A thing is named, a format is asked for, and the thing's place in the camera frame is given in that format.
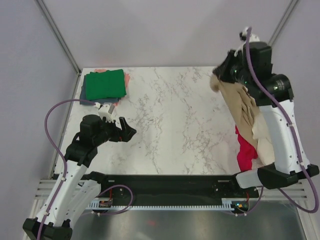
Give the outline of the cream t shirt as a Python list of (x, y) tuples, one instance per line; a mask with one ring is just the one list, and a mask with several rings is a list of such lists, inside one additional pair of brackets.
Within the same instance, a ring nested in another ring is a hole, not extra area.
[(253, 139), (257, 140), (256, 152), (262, 164), (267, 166), (274, 163), (275, 155), (272, 140), (267, 123), (261, 112), (254, 118), (252, 134)]

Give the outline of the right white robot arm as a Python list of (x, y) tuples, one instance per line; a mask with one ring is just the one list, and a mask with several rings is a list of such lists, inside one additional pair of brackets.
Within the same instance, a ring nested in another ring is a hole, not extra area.
[(242, 196), (247, 188), (280, 189), (317, 176), (301, 144), (295, 121), (294, 94), (284, 74), (272, 72), (272, 48), (254, 41), (228, 51), (212, 71), (210, 86), (220, 92), (241, 137), (263, 163), (235, 175), (229, 191)]

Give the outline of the aluminium frame post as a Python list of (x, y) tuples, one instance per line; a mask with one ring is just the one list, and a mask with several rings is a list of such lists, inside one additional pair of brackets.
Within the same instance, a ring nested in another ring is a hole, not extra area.
[(286, 7), (285, 11), (283, 12), (280, 20), (278, 21), (269, 41), (268, 44), (273, 47), (277, 42), (277, 39), (281, 35), (282, 31), (284, 30), (286, 24), (289, 22), (290, 17), (292, 16), (293, 12), (295, 11), (296, 7), (300, 3), (300, 0), (291, 0)]
[(78, 76), (80, 76), (82, 71), (81, 71), (79, 65), (77, 64), (73, 54), (71, 53), (70, 48), (68, 47), (61, 31), (59, 30), (59, 27), (56, 24), (49, 8), (47, 7), (47, 5), (45, 3), (45, 1), (44, 0), (35, 0), (35, 3), (39, 7), (39, 10), (43, 14), (48, 26), (50, 27), (51, 31), (53, 32), (55, 38), (57, 39), (60, 47), (62, 48), (65, 55), (67, 56), (70, 64), (72, 65), (73, 69), (75, 70), (76, 74)]

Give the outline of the folded pink t shirt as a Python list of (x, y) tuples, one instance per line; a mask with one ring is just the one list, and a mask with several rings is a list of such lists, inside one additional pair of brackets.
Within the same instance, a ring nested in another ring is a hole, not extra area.
[[(94, 70), (95, 73), (104, 73), (108, 71), (106, 68), (96, 68)], [(129, 97), (129, 82), (130, 82), (130, 75), (126, 72), (124, 72), (124, 84), (125, 84), (125, 90), (126, 90), (126, 95), (125, 97)], [(93, 100), (94, 102), (99, 102), (100, 104), (104, 104), (104, 103), (112, 103), (114, 106), (118, 106), (119, 102), (121, 101), (121, 98), (119, 98), (118, 100), (116, 100), (115, 98), (102, 98), (102, 99), (95, 99)]]

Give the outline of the folded green t shirt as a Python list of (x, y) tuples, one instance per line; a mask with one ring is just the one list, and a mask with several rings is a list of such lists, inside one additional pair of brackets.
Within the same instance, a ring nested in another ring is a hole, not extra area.
[(85, 75), (87, 100), (123, 98), (126, 95), (125, 72), (122, 69), (90, 72)]

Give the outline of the left aluminium frame post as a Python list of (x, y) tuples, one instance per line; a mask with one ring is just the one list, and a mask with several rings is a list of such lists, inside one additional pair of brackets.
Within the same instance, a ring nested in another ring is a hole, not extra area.
[(35, 0), (35, 3), (39, 7), (39, 10), (43, 14), (48, 26), (50, 27), (51, 31), (53, 32), (55, 38), (57, 39), (60, 47), (62, 48), (65, 55), (67, 56), (70, 64), (72, 65), (73, 69), (75, 70), (76, 74), (78, 76), (80, 76), (82, 71), (81, 71), (79, 65), (77, 64), (73, 54), (71, 53), (70, 48), (68, 47), (61, 31), (59, 30), (59, 27), (56, 24), (49, 8), (47, 7), (47, 5), (45, 3), (45, 1), (44, 0)]

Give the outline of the red t shirt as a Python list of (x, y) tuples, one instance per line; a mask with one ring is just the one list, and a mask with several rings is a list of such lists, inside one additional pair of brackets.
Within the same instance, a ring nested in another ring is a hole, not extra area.
[(252, 161), (258, 158), (256, 149), (247, 142), (240, 134), (237, 126), (235, 126), (235, 134), (239, 143), (239, 152), (237, 154), (237, 163), (241, 172), (246, 172), (252, 169)]

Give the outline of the tan t shirt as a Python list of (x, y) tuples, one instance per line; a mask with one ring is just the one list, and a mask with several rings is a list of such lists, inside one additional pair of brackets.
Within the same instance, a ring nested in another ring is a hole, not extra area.
[(209, 85), (215, 93), (221, 93), (239, 134), (256, 149), (258, 141), (253, 137), (252, 129), (260, 110), (247, 88), (238, 82), (221, 81), (214, 74), (210, 77)]

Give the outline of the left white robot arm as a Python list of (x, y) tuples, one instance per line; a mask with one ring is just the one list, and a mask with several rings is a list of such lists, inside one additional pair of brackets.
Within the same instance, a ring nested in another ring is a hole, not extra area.
[(96, 198), (110, 191), (108, 182), (99, 179), (86, 180), (78, 193), (75, 189), (98, 153), (98, 147), (108, 141), (129, 142), (136, 134), (124, 117), (115, 120), (90, 114), (83, 117), (79, 132), (74, 136), (64, 155), (64, 167), (43, 207), (35, 218), (27, 218), (23, 230), (31, 240), (69, 240), (73, 228)]

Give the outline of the right aluminium frame post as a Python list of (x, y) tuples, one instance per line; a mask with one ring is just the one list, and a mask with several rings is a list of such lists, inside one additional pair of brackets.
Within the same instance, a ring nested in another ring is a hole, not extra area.
[(268, 44), (273, 47), (277, 42), (277, 39), (281, 35), (282, 31), (284, 30), (286, 24), (289, 22), (290, 17), (292, 16), (293, 12), (295, 11), (296, 7), (300, 3), (300, 0), (291, 0), (286, 7), (285, 11), (283, 12), (280, 20), (278, 21), (269, 41)]

